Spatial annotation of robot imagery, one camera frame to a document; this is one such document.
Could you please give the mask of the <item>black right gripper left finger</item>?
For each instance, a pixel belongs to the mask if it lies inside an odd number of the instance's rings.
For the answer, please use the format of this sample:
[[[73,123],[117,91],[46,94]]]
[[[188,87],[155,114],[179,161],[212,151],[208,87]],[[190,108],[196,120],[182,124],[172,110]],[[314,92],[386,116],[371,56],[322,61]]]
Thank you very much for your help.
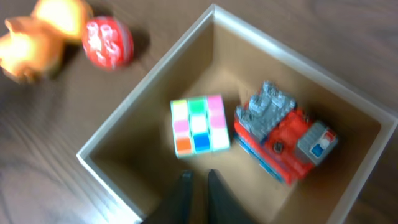
[[[180,175],[171,193],[147,216],[141,224],[187,224],[193,194],[193,171]]]

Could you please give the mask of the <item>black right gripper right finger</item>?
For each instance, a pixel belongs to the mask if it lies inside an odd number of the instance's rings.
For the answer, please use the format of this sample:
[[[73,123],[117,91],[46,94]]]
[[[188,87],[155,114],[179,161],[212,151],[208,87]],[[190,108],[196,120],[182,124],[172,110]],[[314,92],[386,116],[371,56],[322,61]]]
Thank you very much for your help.
[[[234,199],[218,176],[217,170],[208,173],[208,223],[253,224],[253,219]]]

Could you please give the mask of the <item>white cardboard box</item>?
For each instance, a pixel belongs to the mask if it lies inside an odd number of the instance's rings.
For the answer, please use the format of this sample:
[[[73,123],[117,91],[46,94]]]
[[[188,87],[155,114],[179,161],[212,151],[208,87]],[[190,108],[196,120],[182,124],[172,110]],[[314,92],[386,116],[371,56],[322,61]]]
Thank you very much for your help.
[[[236,142],[177,158],[170,102],[220,94],[227,124],[236,106],[272,81],[338,134],[337,148],[303,181],[272,178]],[[216,169],[260,223],[341,223],[397,126],[397,116],[261,30],[210,6],[78,153],[127,208],[120,223],[153,211],[185,169],[194,172],[193,223],[205,222],[205,182]]]

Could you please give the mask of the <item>colourful puzzle cube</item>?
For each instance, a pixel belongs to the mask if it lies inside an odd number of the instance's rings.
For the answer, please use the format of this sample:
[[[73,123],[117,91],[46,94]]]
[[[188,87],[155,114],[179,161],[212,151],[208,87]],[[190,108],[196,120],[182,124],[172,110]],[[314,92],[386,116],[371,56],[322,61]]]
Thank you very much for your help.
[[[172,100],[170,111],[177,157],[230,148],[231,141],[221,95]]]

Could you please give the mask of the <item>red toy fire truck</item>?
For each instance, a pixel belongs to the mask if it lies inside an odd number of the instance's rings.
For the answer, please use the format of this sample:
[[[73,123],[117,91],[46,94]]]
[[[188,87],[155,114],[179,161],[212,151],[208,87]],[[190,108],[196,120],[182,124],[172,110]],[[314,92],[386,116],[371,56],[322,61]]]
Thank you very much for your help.
[[[338,144],[338,136],[312,120],[295,98],[264,82],[234,113],[235,136],[273,178],[287,185],[304,179]]]

